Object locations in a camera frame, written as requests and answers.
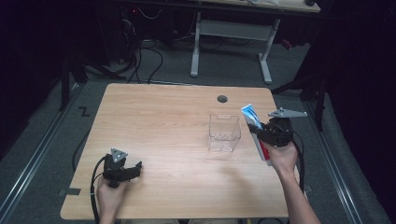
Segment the person's left hand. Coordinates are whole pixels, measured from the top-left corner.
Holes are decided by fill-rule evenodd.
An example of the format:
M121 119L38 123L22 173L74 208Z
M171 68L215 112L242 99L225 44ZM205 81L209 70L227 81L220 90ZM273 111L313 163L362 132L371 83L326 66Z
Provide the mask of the person's left hand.
M114 223L126 186L127 182L122 182L116 189L113 189L108 186L108 180L102 175L99 177L96 195L100 207L100 223Z

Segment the transparent box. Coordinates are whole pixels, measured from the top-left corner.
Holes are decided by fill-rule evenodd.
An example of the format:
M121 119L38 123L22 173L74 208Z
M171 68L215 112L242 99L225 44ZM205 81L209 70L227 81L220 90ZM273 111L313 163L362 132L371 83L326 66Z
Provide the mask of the transparent box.
M239 116L210 115L209 150L232 152L240 138Z

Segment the hand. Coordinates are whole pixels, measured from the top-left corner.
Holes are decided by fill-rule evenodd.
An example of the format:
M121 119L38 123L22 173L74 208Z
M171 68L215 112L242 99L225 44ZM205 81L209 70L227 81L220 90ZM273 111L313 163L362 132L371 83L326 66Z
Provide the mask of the hand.
M96 195L100 207L100 223L114 223L126 185L126 182L122 182L116 189L113 189L108 186L108 180L102 176L99 177Z
M279 175L294 174L294 167L297 162L297 149L292 142L289 142L284 147L273 147L266 143L264 145L268 149L271 163Z

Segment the person's right hand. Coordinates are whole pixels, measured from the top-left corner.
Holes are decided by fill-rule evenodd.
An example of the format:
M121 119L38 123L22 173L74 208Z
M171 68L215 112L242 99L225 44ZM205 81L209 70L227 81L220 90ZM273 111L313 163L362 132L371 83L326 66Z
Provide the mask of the person's right hand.
M294 174L297 149L292 142L284 147L273 147L264 143L270 153L271 163L278 174Z

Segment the gray floor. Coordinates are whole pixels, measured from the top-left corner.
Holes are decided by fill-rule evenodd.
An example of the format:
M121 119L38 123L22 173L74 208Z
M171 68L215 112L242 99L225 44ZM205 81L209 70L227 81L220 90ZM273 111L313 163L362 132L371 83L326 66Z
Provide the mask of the gray floor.
M163 65L154 74L151 84L164 82L191 85L263 87L274 89L293 80L309 46L287 50L273 45L268 64L273 83L263 83L260 65L255 51L260 42L244 46L223 43L203 44L198 77L190 77L192 46L174 45L172 48L158 43L145 42L144 46L154 46L163 55ZM142 50L142 63L139 78L145 82L149 74L160 64L161 58L153 51ZM106 77L90 75L89 82L77 86L65 113L59 113L61 87L57 85L46 102L41 105L29 120L29 125L7 156L0 162L2 184L0 185L1 207L0 223L93 223L93 221L63 220L60 211L64 202L63 189L67 189L73 178L72 158L78 144L91 128L96 111L104 94L106 85L111 82L125 82ZM276 105L292 110L306 111L315 102L301 102L299 91L286 91L275 95ZM82 116L81 107L87 107ZM54 135L46 135L51 124L61 120ZM354 160L332 112L330 100L326 99L323 117L324 132L319 133L311 118L294 119L294 130L304 141L306 195L322 223L390 223L383 208L377 202L359 165ZM340 191L339 182L334 179L334 167L329 165L327 147L336 164L336 171L342 176L347 195ZM42 160L36 158L41 152ZM36 169L24 171L27 165L35 163ZM19 194L11 200L8 197L20 176L31 176L22 184ZM348 210L343 197L350 197L356 211ZM276 223L264 220L262 223Z

